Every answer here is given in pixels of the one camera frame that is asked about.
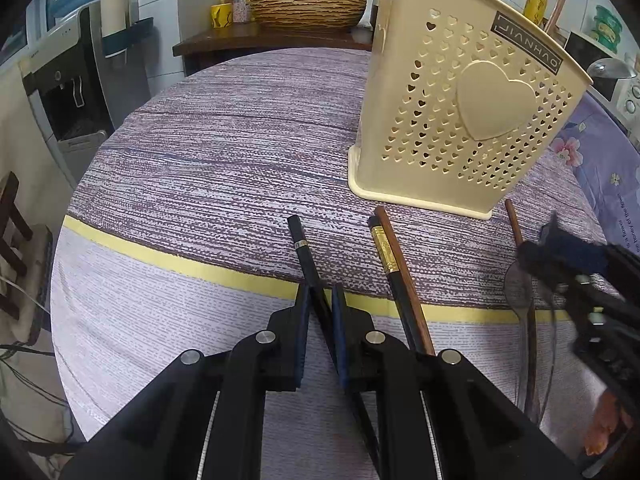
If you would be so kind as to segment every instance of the gold chopstick band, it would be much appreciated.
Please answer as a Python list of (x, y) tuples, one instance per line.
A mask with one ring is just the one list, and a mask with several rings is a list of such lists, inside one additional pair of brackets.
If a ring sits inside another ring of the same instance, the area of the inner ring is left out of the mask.
[(399, 270), (394, 252), (391, 250), (391, 245), (389, 245), (389, 240), (386, 238), (385, 230), (382, 226), (375, 226), (371, 230), (371, 236), (373, 236), (373, 241), (376, 244), (380, 260), (382, 260), (382, 266), (385, 268), (385, 274)]

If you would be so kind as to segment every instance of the microwave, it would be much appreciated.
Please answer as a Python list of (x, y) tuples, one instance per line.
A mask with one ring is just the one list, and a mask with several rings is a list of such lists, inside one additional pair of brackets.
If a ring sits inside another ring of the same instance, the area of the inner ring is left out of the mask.
[[(564, 49), (586, 71), (591, 63), (605, 57), (617, 57), (611, 50), (581, 32), (571, 31)], [(631, 130), (640, 117), (640, 78), (593, 78), (588, 92), (595, 97), (622, 125)]]

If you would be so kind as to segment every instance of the yellow stripe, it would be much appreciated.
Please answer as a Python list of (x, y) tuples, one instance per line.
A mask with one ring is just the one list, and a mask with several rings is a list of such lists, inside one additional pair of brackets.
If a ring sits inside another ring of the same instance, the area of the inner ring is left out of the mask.
[[(190, 278), (199, 278), (209, 283), (227, 286), (235, 290), (244, 290), (255, 294), (294, 300), (298, 284), (269, 278), (268, 276), (255, 276), (225, 267), (204, 264), (194, 260), (188, 260), (174, 254), (163, 253), (140, 244), (123, 240), (117, 236), (107, 234), (95, 229), (83, 222), (65, 216), (63, 225), (98, 245), (107, 247), (112, 251), (124, 254), (130, 258), (146, 264), (151, 264), (160, 269), (177, 272)], [(398, 311), (393, 301), (386, 298), (372, 298), (364, 294), (346, 293), (349, 306), (369, 312), (373, 316), (398, 317)], [(511, 310), (492, 308), (473, 308), (467, 306), (445, 306), (423, 304), (424, 317), (430, 322), (458, 322), (473, 324), (505, 324), (517, 323), (516, 315)], [(558, 320), (568, 320), (565, 311), (559, 311)], [(537, 311), (536, 319), (539, 322), (548, 322), (550, 314), (547, 311)]]

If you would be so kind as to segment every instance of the beige plastic basket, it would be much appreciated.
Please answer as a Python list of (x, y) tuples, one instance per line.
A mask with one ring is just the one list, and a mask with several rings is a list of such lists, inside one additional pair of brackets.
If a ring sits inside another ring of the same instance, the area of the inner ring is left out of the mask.
[(591, 83), (500, 0), (380, 0), (351, 190), (488, 219)]

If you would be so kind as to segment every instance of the striped tablecloth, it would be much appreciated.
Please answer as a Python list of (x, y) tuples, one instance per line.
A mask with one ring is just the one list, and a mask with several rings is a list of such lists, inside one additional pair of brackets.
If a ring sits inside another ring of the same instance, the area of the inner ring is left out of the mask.
[[(293, 213), (322, 279), (343, 283), (353, 306), (401, 335), (366, 225), (376, 203), (347, 184), (368, 62), (333, 49), (235, 59), (157, 95), (103, 144), (69, 206), (52, 277), (58, 364), (85, 436), (183, 349), (227, 350), (290, 304), (302, 279)], [(525, 238), (556, 210), (569, 231), (604, 241), (551, 152), (511, 198)], [(514, 245), (502, 205), (489, 221), (386, 208), (436, 349), (460, 349), (513, 397), (518, 332), (502, 279)], [(543, 428), (575, 454), (602, 387), (566, 348), (571, 324), (559, 331)], [(268, 396), (262, 477), (373, 478), (313, 321), (306, 355), (302, 389)]]

